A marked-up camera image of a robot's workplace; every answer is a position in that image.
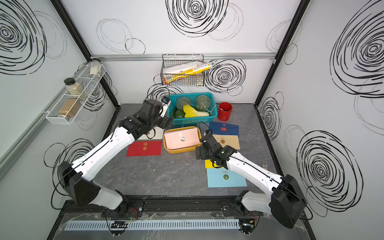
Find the beige envelope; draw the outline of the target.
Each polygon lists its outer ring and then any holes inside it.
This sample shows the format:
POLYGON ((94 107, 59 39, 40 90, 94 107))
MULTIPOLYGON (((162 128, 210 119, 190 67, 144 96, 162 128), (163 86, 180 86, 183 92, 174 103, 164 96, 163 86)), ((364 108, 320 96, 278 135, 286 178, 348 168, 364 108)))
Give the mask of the beige envelope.
POLYGON ((222 147, 230 146, 236 150, 240 150, 239 137, 234 135, 213 135, 215 140, 221 144, 222 147))

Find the pink envelope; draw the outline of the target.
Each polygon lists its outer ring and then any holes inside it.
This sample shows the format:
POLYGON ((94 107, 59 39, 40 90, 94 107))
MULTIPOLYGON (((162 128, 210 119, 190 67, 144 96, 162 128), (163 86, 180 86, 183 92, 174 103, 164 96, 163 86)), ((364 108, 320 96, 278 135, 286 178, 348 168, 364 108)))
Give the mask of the pink envelope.
POLYGON ((200 143, 197 128, 167 132, 164 137, 169 150, 188 148, 200 143))

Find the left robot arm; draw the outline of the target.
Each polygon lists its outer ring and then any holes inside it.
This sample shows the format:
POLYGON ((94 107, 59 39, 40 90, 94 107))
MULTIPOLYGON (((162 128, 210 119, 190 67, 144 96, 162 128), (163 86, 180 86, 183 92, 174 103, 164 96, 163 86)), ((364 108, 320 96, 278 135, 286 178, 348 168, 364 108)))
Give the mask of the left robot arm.
POLYGON ((93 181, 97 173, 121 150, 141 136, 159 127, 168 130, 173 119, 166 116, 171 100, 145 100, 142 108, 132 116, 124 118, 115 130, 99 145, 72 163, 58 166, 59 185, 77 206, 97 205, 123 217, 130 210, 127 198, 93 181))

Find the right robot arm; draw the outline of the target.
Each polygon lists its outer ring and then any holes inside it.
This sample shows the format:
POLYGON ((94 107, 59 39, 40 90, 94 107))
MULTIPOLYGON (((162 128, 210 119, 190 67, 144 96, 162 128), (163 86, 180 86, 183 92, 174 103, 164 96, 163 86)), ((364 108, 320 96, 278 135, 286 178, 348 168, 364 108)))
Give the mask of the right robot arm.
POLYGON ((291 175, 272 173, 244 157, 230 146, 222 147, 212 134, 200 139, 208 159, 219 167, 235 172, 263 191, 240 194, 241 205, 249 212, 272 215, 281 225, 293 229, 307 206, 298 181, 291 175))

